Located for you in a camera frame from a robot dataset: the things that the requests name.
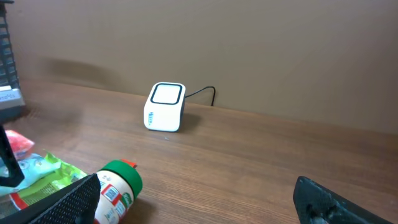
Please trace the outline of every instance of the white bottle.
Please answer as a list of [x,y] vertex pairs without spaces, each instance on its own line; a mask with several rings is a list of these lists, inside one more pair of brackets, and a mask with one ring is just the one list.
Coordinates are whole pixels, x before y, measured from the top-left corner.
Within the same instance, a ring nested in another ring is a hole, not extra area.
[[101,195],[94,224],[117,224],[142,190],[142,179],[135,163],[112,161],[97,172]]

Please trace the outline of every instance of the wall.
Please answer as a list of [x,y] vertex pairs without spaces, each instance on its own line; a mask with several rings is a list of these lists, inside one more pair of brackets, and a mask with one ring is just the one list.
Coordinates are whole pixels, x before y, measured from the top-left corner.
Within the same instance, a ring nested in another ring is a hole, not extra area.
[[18,0],[7,8],[22,78],[140,95],[159,81],[188,92],[214,85],[216,106],[398,133],[396,0]]

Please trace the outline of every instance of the green cap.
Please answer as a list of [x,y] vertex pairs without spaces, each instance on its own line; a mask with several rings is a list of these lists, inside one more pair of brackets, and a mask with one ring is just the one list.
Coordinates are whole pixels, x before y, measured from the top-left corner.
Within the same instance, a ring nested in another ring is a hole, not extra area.
[[139,192],[142,190],[142,179],[138,172],[124,161],[111,161],[106,164],[101,170],[114,172],[122,177],[129,185],[134,193],[134,199],[137,198]]

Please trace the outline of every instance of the tabletop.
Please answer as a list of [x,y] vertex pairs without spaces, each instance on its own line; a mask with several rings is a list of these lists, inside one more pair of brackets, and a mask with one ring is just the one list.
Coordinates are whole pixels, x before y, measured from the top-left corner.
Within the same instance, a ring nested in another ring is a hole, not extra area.
[[6,125],[92,173],[136,162],[144,188],[122,223],[298,223],[307,176],[398,222],[398,136],[186,103],[177,133],[149,131],[146,97],[24,81],[30,113]]

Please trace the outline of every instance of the white device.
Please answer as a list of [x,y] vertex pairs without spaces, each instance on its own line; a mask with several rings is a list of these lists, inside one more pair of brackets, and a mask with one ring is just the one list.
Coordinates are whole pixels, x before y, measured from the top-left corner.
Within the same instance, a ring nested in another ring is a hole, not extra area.
[[144,107],[144,124],[156,131],[178,131],[185,104],[185,86],[180,83],[156,83]]

